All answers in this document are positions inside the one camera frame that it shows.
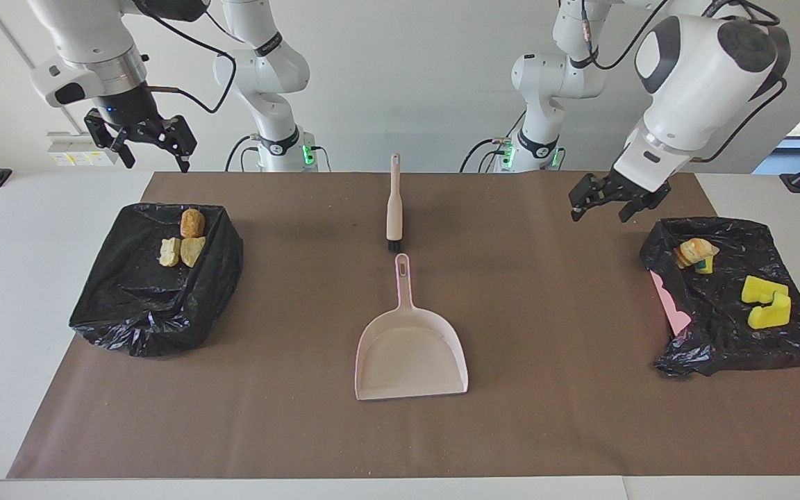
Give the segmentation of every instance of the hole in dustpan handle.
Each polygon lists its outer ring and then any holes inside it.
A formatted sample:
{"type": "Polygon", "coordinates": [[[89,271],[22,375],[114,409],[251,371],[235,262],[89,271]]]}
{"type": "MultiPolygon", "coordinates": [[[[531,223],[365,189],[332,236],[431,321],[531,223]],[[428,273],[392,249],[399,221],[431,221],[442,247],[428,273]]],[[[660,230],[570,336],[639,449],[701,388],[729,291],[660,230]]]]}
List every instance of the hole in dustpan handle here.
{"type": "Polygon", "coordinates": [[[413,285],[410,284],[409,256],[398,253],[394,259],[394,268],[397,270],[397,308],[413,309],[413,285]]]}

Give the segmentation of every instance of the white robotic arm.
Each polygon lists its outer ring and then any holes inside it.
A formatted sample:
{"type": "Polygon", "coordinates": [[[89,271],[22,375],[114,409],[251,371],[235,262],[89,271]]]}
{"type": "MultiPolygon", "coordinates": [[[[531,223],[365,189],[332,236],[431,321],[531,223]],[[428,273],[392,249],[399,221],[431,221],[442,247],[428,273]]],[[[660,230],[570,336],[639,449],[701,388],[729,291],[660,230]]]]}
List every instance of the white robotic arm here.
{"type": "MultiPolygon", "coordinates": [[[[268,172],[317,170],[311,154],[314,136],[295,124],[292,107],[279,94],[299,92],[308,86],[308,61],[289,47],[276,29],[269,0],[222,0],[228,30],[251,50],[229,51],[236,59],[234,94],[251,111],[258,127],[258,161],[268,172]]],[[[214,63],[216,79],[226,83],[231,64],[214,63]]]]}
{"type": "MultiPolygon", "coordinates": [[[[209,0],[138,0],[162,19],[195,20],[209,0]]],[[[182,172],[196,149],[180,115],[165,119],[147,88],[145,57],[122,22],[124,13],[140,13],[133,0],[29,0],[35,16],[48,28],[58,55],[33,71],[36,91],[52,106],[92,99],[96,108],[85,124],[99,148],[119,153],[125,167],[134,156],[125,142],[146,142],[170,152],[182,172]],[[111,127],[115,138],[109,133],[111,127]]]]}
{"type": "Polygon", "coordinates": [[[544,168],[564,116],[555,98],[584,99],[603,91],[606,70],[592,56],[614,3],[658,7],[671,17],[647,35],[635,58],[653,105],[610,174],[603,180],[588,175],[569,193],[577,221],[588,208],[614,200],[629,202],[619,214],[623,221],[655,208],[667,194],[667,177],[747,102],[776,85],[788,65],[785,31],[756,25],[740,3],[564,0],[553,36],[566,55],[528,54],[515,64],[512,81],[527,103],[526,118],[509,151],[499,156],[497,171],[544,168]]]}

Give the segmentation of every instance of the white table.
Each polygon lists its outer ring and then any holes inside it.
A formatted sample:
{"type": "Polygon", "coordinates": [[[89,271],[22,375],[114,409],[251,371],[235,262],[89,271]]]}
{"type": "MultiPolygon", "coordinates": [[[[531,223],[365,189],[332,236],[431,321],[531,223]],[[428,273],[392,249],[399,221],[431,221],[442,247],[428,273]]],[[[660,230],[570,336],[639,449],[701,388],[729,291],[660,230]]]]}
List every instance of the white table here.
{"type": "MultiPolygon", "coordinates": [[[[2,481],[73,338],[65,319],[115,213],[140,199],[149,178],[17,172],[0,190],[0,306],[7,311],[0,312],[0,498],[800,497],[800,477],[2,481]]],[[[800,195],[769,176],[703,174],[699,181],[718,215],[771,227],[800,289],[800,195]]]]}

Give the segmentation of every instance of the green and yellow object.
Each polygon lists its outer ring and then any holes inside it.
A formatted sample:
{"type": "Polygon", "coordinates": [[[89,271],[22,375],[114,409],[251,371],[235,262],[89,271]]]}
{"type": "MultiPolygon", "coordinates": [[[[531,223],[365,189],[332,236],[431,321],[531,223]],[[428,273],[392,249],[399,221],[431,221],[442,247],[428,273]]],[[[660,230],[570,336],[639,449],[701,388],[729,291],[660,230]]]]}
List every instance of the green and yellow object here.
{"type": "Polygon", "coordinates": [[[715,256],[708,256],[703,260],[696,262],[693,268],[696,269],[697,274],[712,274],[714,272],[715,256]]]}
{"type": "Polygon", "coordinates": [[[774,293],[788,297],[788,287],[756,276],[746,276],[746,284],[742,287],[744,303],[771,303],[774,293]]]}
{"type": "Polygon", "coordinates": [[[768,307],[758,306],[749,313],[749,326],[753,329],[787,325],[792,315],[792,299],[774,292],[774,301],[768,307]]]}

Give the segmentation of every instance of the food item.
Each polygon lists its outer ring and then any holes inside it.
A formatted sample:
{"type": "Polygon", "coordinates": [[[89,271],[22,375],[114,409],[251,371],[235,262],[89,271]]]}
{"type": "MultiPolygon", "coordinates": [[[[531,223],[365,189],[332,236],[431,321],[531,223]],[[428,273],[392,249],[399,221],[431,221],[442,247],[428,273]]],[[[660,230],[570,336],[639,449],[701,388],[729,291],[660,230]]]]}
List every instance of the food item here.
{"type": "Polygon", "coordinates": [[[205,246],[206,237],[186,238],[181,242],[181,262],[192,268],[197,264],[197,259],[203,253],[203,247],[205,246]]]}
{"type": "Polygon", "coordinates": [[[712,274],[715,272],[715,256],[708,256],[693,265],[697,274],[712,274]]]}
{"type": "Polygon", "coordinates": [[[178,265],[181,260],[181,241],[177,237],[170,237],[162,241],[159,247],[159,265],[171,268],[178,265]]]}
{"type": "Polygon", "coordinates": [[[718,250],[713,244],[708,241],[702,240],[701,237],[695,237],[691,240],[684,241],[679,247],[673,250],[675,256],[675,263],[679,269],[695,265],[711,256],[717,256],[718,250]]]}
{"type": "Polygon", "coordinates": [[[749,313],[749,326],[756,330],[788,325],[792,315],[792,299],[786,294],[774,292],[774,302],[768,307],[755,307],[749,313]]]}
{"type": "Polygon", "coordinates": [[[206,218],[196,208],[188,208],[181,213],[181,237],[199,238],[206,234],[206,218]]]}
{"type": "Polygon", "coordinates": [[[740,300],[744,303],[771,303],[775,292],[788,295],[788,287],[756,276],[746,276],[740,300]]]}

